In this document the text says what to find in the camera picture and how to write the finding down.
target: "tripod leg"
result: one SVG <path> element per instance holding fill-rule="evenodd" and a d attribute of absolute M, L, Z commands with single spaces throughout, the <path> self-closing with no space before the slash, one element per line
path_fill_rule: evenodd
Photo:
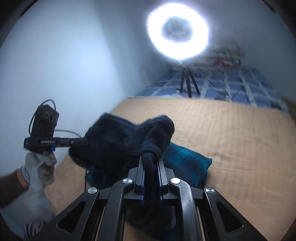
<path fill-rule="evenodd" d="M 196 84 L 196 82 L 195 82 L 195 79 L 194 79 L 194 76 L 193 76 L 191 70 L 189 70 L 188 73 L 189 73 L 189 75 L 190 75 L 190 77 L 191 77 L 191 80 L 192 80 L 192 82 L 193 82 L 193 84 L 194 84 L 194 87 L 195 87 L 195 89 L 196 89 L 196 92 L 200 95 L 200 90 L 198 89 L 198 86 L 197 86 L 197 84 Z"/>
<path fill-rule="evenodd" d="M 184 84 L 184 70 L 182 70 L 180 89 L 177 89 L 180 91 L 180 93 L 182 93 L 183 91 L 183 84 Z"/>
<path fill-rule="evenodd" d="M 189 98 L 192 98 L 188 70 L 185 70 L 184 72 L 185 72 L 184 75 L 185 75 L 185 79 L 186 79 L 186 86 L 187 86 L 188 97 Z"/>

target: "glove cuff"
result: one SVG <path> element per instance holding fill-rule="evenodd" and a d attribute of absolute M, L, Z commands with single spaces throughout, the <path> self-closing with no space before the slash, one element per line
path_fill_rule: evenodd
<path fill-rule="evenodd" d="M 29 174 L 28 174 L 28 172 L 27 172 L 25 166 L 23 165 L 23 166 L 21 167 L 20 170 L 21 170 L 22 177 L 24 178 L 25 182 L 26 182 L 28 185 L 30 185 L 30 176 L 29 176 Z"/>

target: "mattress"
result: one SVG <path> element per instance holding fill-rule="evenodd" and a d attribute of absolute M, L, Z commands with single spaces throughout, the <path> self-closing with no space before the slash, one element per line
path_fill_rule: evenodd
<path fill-rule="evenodd" d="M 216 188 L 268 241 L 280 241 L 288 231 L 296 217 L 296 128 L 289 116 L 185 98 L 130 98 L 111 113 L 134 123 L 168 115 L 175 123 L 172 142 L 213 159 L 207 186 Z M 83 192 L 84 172 L 68 156 L 56 168 L 56 180 L 45 190 L 56 213 Z M 125 240 L 149 239 L 141 235 L 126 225 Z"/>
<path fill-rule="evenodd" d="M 243 67 L 233 70 L 193 70 L 200 95 L 190 81 L 192 97 L 237 102 L 255 107 L 277 108 L 289 114 L 286 103 L 255 68 Z M 181 71 L 171 71 L 143 90 L 136 97 L 187 98 L 184 81 L 180 88 Z"/>

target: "glowing white ring light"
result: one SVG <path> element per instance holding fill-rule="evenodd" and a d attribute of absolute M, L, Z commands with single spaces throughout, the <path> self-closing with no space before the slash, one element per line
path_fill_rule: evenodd
<path fill-rule="evenodd" d="M 162 36 L 163 24 L 168 18 L 175 16 L 190 22 L 193 35 L 189 41 L 176 43 Z M 191 8 L 179 3 L 167 3 L 154 9 L 147 18 L 146 28 L 156 48 L 178 60 L 199 54 L 207 45 L 208 28 L 205 21 Z"/>

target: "wrist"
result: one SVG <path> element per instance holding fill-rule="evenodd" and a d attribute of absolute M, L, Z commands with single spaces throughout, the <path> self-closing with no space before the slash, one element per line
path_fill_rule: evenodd
<path fill-rule="evenodd" d="M 29 188 L 29 184 L 25 181 L 21 169 L 17 170 L 17 178 L 24 189 Z"/>

